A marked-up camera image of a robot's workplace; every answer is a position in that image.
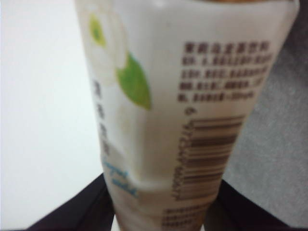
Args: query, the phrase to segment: white wall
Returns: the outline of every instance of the white wall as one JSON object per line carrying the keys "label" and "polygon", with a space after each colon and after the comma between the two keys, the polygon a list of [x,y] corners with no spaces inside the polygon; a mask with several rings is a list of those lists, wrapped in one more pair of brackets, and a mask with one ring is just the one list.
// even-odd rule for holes
{"label": "white wall", "polygon": [[101,174],[70,0],[1,1],[1,229],[26,228]]}

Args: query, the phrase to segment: gray background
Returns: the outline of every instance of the gray background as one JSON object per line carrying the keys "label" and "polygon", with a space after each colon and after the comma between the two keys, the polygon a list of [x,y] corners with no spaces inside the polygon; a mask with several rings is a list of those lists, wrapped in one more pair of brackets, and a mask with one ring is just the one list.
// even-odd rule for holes
{"label": "gray background", "polygon": [[295,227],[308,227],[307,24],[308,1],[302,0],[224,174],[240,193]]}

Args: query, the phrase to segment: leaf illustration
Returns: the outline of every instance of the leaf illustration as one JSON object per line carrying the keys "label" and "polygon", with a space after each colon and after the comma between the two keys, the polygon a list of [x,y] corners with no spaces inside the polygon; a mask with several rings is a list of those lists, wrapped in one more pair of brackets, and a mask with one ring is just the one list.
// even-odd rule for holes
{"label": "leaf illustration", "polygon": [[129,53],[126,67],[117,70],[117,77],[123,92],[135,104],[149,110],[150,91],[140,64]]}
{"label": "leaf illustration", "polygon": [[101,23],[94,14],[91,14],[89,26],[90,33],[94,41],[98,45],[104,47],[106,45],[106,40],[103,34]]}

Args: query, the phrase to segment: bottle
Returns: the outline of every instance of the bottle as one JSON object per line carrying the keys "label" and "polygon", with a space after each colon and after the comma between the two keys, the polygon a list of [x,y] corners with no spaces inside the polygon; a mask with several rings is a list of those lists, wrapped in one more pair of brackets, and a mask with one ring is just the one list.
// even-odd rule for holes
{"label": "bottle", "polygon": [[297,0],[75,0],[122,231],[198,231]]}

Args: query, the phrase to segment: barcode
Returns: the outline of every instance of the barcode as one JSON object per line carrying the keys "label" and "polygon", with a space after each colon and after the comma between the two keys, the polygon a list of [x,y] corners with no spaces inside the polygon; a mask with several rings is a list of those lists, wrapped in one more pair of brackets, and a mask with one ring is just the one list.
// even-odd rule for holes
{"label": "barcode", "polygon": [[176,200],[216,196],[244,118],[193,119],[183,126],[172,188]]}

